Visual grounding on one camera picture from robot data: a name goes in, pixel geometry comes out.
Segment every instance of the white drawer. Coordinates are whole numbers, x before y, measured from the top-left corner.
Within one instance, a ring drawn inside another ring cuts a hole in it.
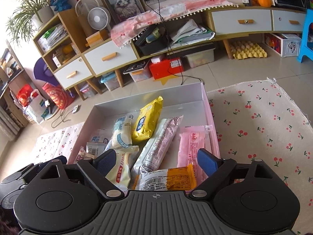
[[[243,32],[271,31],[271,11],[262,9],[242,9],[212,12],[216,35]],[[240,24],[238,20],[253,20]]]
[[[306,15],[292,11],[273,11],[274,31],[302,32]]]
[[[70,62],[64,68],[57,71],[54,76],[60,82],[61,86],[64,89],[67,89],[68,87],[92,76],[92,73],[88,69],[83,59],[79,57],[73,62]]]
[[[115,52],[115,57],[102,61],[103,57],[109,56]],[[91,50],[85,54],[85,57],[90,63],[96,76],[101,75],[103,72],[113,69],[119,65],[137,59],[130,44],[127,44],[123,48],[119,48],[113,41],[109,41],[100,47]]]

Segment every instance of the potted plant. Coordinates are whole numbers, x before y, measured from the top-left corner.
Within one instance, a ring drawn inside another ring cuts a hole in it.
[[[6,31],[10,32],[12,41],[20,45],[21,40],[29,42],[35,32],[53,16],[54,12],[48,0],[19,0],[21,5],[9,17]]]

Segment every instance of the wooden drawer handle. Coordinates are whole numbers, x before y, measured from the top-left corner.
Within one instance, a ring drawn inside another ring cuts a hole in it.
[[[108,56],[105,56],[105,57],[102,58],[102,61],[104,62],[104,61],[110,60],[110,59],[116,57],[116,54],[117,54],[117,53],[114,52],[114,53],[112,53],[112,54],[110,54],[110,55],[108,55]]]
[[[296,20],[289,20],[289,23],[291,23],[292,25],[299,25],[299,21]]]
[[[238,20],[239,24],[253,24],[254,20],[253,19],[242,19],[242,20]]]
[[[74,77],[76,75],[77,71],[74,71],[73,73],[71,73],[70,75],[66,76],[67,79],[70,79],[72,77]]]

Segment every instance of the white fan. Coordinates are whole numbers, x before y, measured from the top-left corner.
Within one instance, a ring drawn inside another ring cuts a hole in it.
[[[111,15],[104,7],[94,8],[88,13],[88,22],[93,29],[102,30],[110,23]]]
[[[79,0],[75,5],[76,15],[88,15],[88,13],[93,9],[99,7],[97,0]]]

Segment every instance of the cherry print blanket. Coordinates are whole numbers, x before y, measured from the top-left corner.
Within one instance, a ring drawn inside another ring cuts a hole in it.
[[[70,158],[71,160],[75,160],[76,156],[73,157],[72,152],[78,153],[79,151],[73,150],[77,148],[75,143],[83,125],[84,123],[76,124],[71,127],[40,136],[31,152],[32,163],[44,163],[60,155],[65,156],[67,160]]]
[[[271,80],[243,82],[207,95],[221,157],[238,163],[264,160],[300,201],[293,231],[312,232],[313,130],[295,102]]]

